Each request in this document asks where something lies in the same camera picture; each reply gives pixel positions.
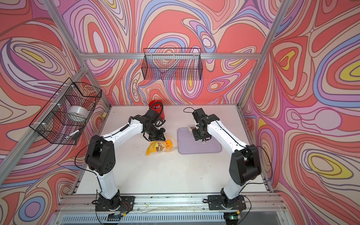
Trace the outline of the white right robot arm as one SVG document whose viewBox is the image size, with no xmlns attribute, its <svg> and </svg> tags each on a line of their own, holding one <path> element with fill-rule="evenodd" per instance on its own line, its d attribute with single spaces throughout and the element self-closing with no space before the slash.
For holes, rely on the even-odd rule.
<svg viewBox="0 0 360 225">
<path fill-rule="evenodd" d="M 225 210 L 245 209 L 241 192 L 262 172 L 258 147 L 241 141 L 224 126 L 219 117 L 207 115 L 202 108 L 194 110 L 192 115 L 196 122 L 196 126 L 191 129 L 194 139 L 206 142 L 215 138 L 231 156 L 231 179 L 221 189 L 220 195 L 208 196 L 205 202 L 211 210 L 217 210 L 217 206 Z"/>
</svg>

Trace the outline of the clear resealable bag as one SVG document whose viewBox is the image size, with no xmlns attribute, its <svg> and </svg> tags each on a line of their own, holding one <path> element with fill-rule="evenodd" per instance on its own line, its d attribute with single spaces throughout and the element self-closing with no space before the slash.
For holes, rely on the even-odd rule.
<svg viewBox="0 0 360 225">
<path fill-rule="evenodd" d="M 169 153 L 178 149 L 177 140 L 169 135 L 165 135 L 165 141 L 153 141 L 148 146 L 145 155 L 155 155 L 159 153 Z"/>
</svg>

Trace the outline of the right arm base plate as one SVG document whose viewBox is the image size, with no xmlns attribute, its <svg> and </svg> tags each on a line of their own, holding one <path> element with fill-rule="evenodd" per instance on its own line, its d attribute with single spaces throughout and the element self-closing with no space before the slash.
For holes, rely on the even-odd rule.
<svg viewBox="0 0 360 225">
<path fill-rule="evenodd" d="M 247 208 L 243 195 L 231 200 L 223 195 L 208 195 L 203 199 L 203 203 L 207 203 L 211 211 L 238 210 L 241 212 Z"/>
</svg>

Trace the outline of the metal tongs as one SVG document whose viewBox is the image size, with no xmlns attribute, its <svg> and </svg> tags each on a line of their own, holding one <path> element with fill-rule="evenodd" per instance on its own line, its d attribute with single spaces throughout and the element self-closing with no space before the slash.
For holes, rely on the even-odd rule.
<svg viewBox="0 0 360 225">
<path fill-rule="evenodd" d="M 188 131 L 193 135 L 195 141 L 206 142 L 206 132 L 203 129 L 188 127 Z"/>
</svg>

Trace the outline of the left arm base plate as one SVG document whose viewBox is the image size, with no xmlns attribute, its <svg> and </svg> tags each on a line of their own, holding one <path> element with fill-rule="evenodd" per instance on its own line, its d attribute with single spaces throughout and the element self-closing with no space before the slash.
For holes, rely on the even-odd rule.
<svg viewBox="0 0 360 225">
<path fill-rule="evenodd" d="M 102 195 L 95 203 L 96 212 L 131 212 L 134 208 L 135 196 L 115 196 L 106 199 Z"/>
</svg>

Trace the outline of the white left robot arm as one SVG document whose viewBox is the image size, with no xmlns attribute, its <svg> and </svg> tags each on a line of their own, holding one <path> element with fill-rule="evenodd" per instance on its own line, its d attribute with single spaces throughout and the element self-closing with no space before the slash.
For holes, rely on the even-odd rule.
<svg viewBox="0 0 360 225">
<path fill-rule="evenodd" d="M 115 131 L 104 136 L 95 135 L 91 138 L 85 156 L 85 163 L 93 172 L 99 183 L 99 198 L 96 202 L 98 211 L 117 211 L 120 209 L 122 199 L 120 191 L 115 184 L 113 169 L 116 164 L 115 150 L 132 137 L 143 134 L 148 135 L 147 141 L 165 141 L 164 124 L 160 120 L 162 111 L 148 109 L 145 115 L 129 117 L 128 122 Z"/>
</svg>

